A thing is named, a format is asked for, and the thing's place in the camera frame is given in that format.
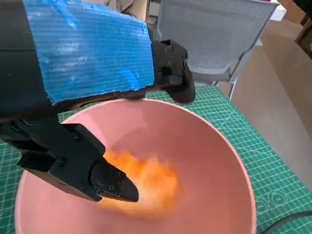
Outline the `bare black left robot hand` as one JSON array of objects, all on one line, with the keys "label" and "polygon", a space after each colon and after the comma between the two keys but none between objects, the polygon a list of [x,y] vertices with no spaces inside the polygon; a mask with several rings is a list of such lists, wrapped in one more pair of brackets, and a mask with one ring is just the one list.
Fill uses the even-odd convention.
[{"label": "bare black left robot hand", "polygon": [[0,3],[0,138],[21,152],[18,165],[60,190],[93,201],[137,202],[105,146],[59,113],[163,90],[195,99],[187,50],[153,40],[145,22],[80,0]]}]

